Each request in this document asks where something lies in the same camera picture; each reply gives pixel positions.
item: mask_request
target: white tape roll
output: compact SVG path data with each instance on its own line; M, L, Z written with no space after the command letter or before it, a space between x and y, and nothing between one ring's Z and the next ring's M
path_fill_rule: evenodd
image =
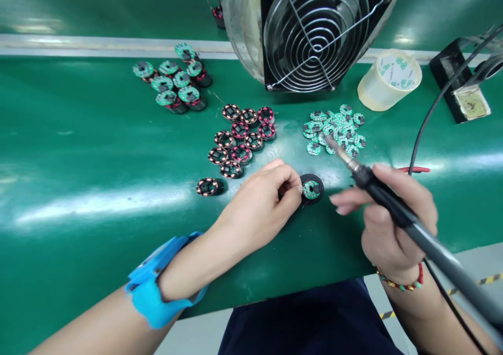
M405 52L381 52L358 84L360 101L373 111L384 111L419 86L423 74L418 62Z

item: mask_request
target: blue wrist strap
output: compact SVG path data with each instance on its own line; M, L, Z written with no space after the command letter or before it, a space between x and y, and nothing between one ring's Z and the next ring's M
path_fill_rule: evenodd
M152 328L164 327L179 311L197 304L206 294L207 286L198 292L194 301L183 299L165 303L157 285L157 277L174 256L201 234L194 232L190 236L173 237L130 273L126 290L133 296L136 310L147 319Z
M197 304L206 294L208 286L199 291L194 302L189 299L175 300L168 303L162 301L161 291L156 280L151 278L139 285L133 291L133 305L148 321L153 329L166 326L179 311Z

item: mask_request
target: black wire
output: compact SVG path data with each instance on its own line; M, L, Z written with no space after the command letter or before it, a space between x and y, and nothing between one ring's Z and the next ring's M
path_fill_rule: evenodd
M477 347L477 349L480 351L480 353L482 355L489 355L487 353L487 351L484 349L484 347L482 347L482 345L480 344L478 339L475 337L473 332L470 330L470 328L466 324L463 317L461 317L460 312L456 309L456 307L452 303L452 300L449 297L449 295L447 294L446 290L444 290L444 288L442 287L442 284L440 284L440 280L438 279L437 275L435 274L435 271L433 271L433 268L431 267L430 262L426 258L423 261L424 261L424 264L428 267L428 270L430 270L430 274L431 274L433 280L435 281L437 287L439 288L440 293L442 294L445 301L447 302L447 305L449 305L449 308L452 310L452 313L454 313L454 315L456 316L457 320L460 322L463 329L465 329L465 332L468 334L468 336L472 340L473 344Z
M426 125L430 121L431 115L433 114L433 111L435 111L435 108L438 106L440 100L444 97L444 94L446 91L449 89L449 87L453 84L453 82L457 79L457 77L461 74L461 72L468 67L470 62L487 46L487 44L493 40L501 31L503 30L503 25L500 25L491 35L487 37L486 40L484 40L476 49L473 51L473 53L465 60L465 62L456 70L456 72L452 75L451 79L448 80L448 82L445 84L445 86L442 88L440 91L440 94L436 97L435 101L431 105L430 109L428 110L428 114L426 114L426 117L424 118L423 124L421 124L421 128L419 129L418 135L415 138L415 143L414 143L414 149L412 150L412 157L410 159L410 165L409 165L409 175L412 175L412 169L414 167L415 163L415 157L417 156L418 153L418 148L419 148L419 142L421 141L421 137L423 135L424 129L426 128ZM452 303L449 295L445 291L445 289L442 287L442 284L440 283L437 275L435 274L435 271L433 271L433 268L431 267L429 261L425 258L424 259L425 265L428 267L428 270L430 271L431 276L433 277L433 280L435 281L437 287L440 290L440 293L444 297L445 301L449 305L449 308L451 309L452 313L456 316L457 320L460 322L461 326L465 330L465 332L468 334L470 339L472 340L473 344L477 347L477 349L480 351L481 354L483 355L488 355L487 351L482 347L480 342L478 341L477 338L475 338L474 334L464 321L464 319L461 317L460 313Z
M419 129L418 135L415 138L415 143L414 143L414 149L412 150L412 157L410 158L410 165L409 165L409 175L412 175L412 168L414 167L415 163L415 157L417 156L418 153L418 148L419 148L419 141L421 141L421 136L423 135L424 129L426 128L426 125L430 121L430 117L433 114L433 111L435 111L436 107L438 106L440 100L444 97L444 94L448 90L448 88L451 87L453 82L458 78L458 76L461 74L461 72L468 67L468 64L486 47L486 45L496 38L496 36L503 30L503 25L500 25L491 35L487 37L486 40L484 40L480 46L478 46L475 51L466 59L466 61L461 64L461 66L456 70L456 72L452 75L451 79L448 80L447 84L442 88L440 91L440 94L436 97L435 101L430 107L430 110L428 111L428 114L426 114L426 118L424 118L423 124L421 124L421 128Z

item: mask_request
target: red string bracelet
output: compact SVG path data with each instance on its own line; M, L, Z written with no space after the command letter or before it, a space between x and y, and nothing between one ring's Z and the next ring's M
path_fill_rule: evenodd
M415 281L414 283L408 284L408 285L398 284L398 283L391 281L381 272L381 270L379 270L379 268L374 263L372 264L372 266L374 266L374 268L376 269L376 273L377 273L377 275L379 275L381 280L388 283L388 285L390 287L398 288L402 291L413 291L416 288L418 288L418 289L421 288L421 285L423 284L423 265L422 265L422 263L419 263L419 278L418 278L418 280Z

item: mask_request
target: soldering iron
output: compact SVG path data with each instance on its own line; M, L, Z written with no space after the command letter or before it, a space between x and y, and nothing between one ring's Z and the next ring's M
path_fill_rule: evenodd
M462 264L430 233L404 200L389 186L377 179L371 168L362 165L341 149L332 137L327 137L326 142L346 163L347 168L353 174L356 185L368 192L377 204L389 211L393 222L409 235L480 314L500 333L503 333L503 311L501 308L475 284Z

